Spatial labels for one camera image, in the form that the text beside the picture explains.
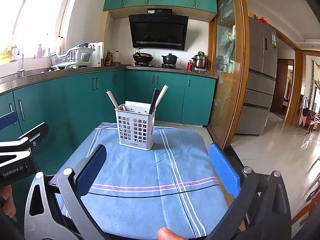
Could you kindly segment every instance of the human hand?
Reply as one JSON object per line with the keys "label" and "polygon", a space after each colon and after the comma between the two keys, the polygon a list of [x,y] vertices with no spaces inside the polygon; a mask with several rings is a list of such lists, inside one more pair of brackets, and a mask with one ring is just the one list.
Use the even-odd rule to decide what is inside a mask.
{"label": "human hand", "polygon": [[3,187],[0,191],[0,196],[4,199],[2,206],[4,213],[10,218],[13,218],[16,213],[16,208],[13,203],[11,185]]}
{"label": "human hand", "polygon": [[158,240],[187,240],[182,236],[176,235],[174,232],[165,227],[159,229],[157,237]]}

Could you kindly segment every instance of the white utensil basket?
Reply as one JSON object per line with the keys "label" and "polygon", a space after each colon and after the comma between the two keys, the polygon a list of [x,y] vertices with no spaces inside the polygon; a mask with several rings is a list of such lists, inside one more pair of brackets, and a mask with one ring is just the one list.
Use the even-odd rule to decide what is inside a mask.
{"label": "white utensil basket", "polygon": [[150,104],[126,101],[117,110],[119,144],[145,151],[151,150],[155,114],[147,114]]}
{"label": "white utensil basket", "polygon": [[59,55],[54,53],[51,55],[52,66],[65,67],[65,69],[78,67],[78,66],[88,66],[91,62],[91,56],[95,49],[86,47],[74,47],[68,50],[67,53]]}

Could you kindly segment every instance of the refrigerator door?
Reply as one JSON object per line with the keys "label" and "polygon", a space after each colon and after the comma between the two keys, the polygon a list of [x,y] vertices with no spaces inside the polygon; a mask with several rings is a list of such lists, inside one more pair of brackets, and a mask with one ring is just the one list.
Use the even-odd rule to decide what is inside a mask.
{"label": "refrigerator door", "polygon": [[244,103],[270,108],[273,96],[246,89]]}
{"label": "refrigerator door", "polygon": [[269,116],[269,110],[243,106],[236,133],[261,135]]}
{"label": "refrigerator door", "polygon": [[274,44],[276,41],[276,31],[265,24],[261,24],[263,32],[263,66],[262,73],[276,77],[277,75],[277,48]]}
{"label": "refrigerator door", "polygon": [[276,82],[273,79],[251,73],[248,73],[247,88],[269,95],[273,95]]}
{"label": "refrigerator door", "polygon": [[262,23],[249,17],[250,29],[250,59],[249,68],[262,72],[263,63],[263,33]]}

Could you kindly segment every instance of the blue tablecloth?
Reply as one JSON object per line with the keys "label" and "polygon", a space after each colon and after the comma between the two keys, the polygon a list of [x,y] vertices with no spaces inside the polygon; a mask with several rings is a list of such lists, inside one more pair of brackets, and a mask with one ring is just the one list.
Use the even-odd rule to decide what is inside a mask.
{"label": "blue tablecloth", "polygon": [[187,130],[155,127],[153,143],[150,151],[121,146],[116,124],[102,123],[60,171],[74,168],[103,144],[107,160],[81,200],[104,232],[156,239],[165,226],[185,238],[208,235],[228,207],[203,138]]}

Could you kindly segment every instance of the faucet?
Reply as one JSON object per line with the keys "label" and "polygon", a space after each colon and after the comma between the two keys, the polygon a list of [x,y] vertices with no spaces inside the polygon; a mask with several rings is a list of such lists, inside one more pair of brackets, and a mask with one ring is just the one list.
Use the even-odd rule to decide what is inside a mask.
{"label": "faucet", "polygon": [[24,60],[24,54],[23,54],[23,44],[22,44],[21,64],[20,64],[20,69],[18,70],[18,72],[21,73],[21,77],[24,77],[23,60]]}

